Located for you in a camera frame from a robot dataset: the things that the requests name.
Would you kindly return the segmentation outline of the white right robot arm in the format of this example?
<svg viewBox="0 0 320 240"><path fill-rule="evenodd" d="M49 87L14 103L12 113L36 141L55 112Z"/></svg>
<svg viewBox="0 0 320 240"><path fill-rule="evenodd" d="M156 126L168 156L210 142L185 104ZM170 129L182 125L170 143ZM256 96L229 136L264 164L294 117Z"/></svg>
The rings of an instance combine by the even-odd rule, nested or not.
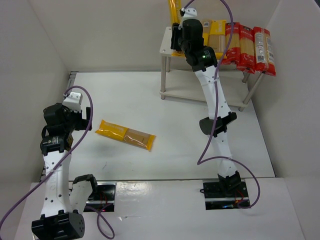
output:
<svg viewBox="0 0 320 240"><path fill-rule="evenodd" d="M197 19L187 19L172 25L172 50L182 51L199 80L208 107L208 117L199 122L201 131L209 137L218 163L219 190L224 196L233 194L241 183L237 167L231 161L228 125L237 119L226 102L219 78L218 61L212 47L204 44L203 26Z"/></svg>

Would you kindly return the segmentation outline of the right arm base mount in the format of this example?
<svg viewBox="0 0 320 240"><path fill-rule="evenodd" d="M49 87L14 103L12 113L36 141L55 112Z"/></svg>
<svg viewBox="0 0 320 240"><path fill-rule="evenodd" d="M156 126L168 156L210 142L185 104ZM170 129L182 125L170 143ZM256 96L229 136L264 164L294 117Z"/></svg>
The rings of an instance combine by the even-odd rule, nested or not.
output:
<svg viewBox="0 0 320 240"><path fill-rule="evenodd" d="M238 209L238 204L241 207L250 206L247 185L244 181L227 194L223 193L217 180L204 181L199 192L204 195L206 210Z"/></svg>

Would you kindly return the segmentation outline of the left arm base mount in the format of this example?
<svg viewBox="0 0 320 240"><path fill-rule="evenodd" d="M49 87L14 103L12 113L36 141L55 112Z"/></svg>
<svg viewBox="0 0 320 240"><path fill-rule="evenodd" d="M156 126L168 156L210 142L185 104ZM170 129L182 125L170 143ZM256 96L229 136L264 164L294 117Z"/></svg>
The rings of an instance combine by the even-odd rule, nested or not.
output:
<svg viewBox="0 0 320 240"><path fill-rule="evenodd" d="M103 209L103 212L114 212L116 197L116 182L98 181L97 188L86 201L86 206L95 210Z"/></svg>

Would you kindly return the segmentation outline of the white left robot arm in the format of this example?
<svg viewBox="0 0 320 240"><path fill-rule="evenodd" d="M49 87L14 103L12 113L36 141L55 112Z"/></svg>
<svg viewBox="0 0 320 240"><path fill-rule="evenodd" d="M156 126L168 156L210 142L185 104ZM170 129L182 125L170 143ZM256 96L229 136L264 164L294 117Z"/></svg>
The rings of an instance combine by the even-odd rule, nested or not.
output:
<svg viewBox="0 0 320 240"><path fill-rule="evenodd" d="M40 218L31 224L40 240L76 240L85 234L83 212L97 181L92 174L78 176L69 187L73 131L91 129L90 107L82 118L80 103L56 103L43 110L46 126L40 143L45 164L45 196Z"/></svg>

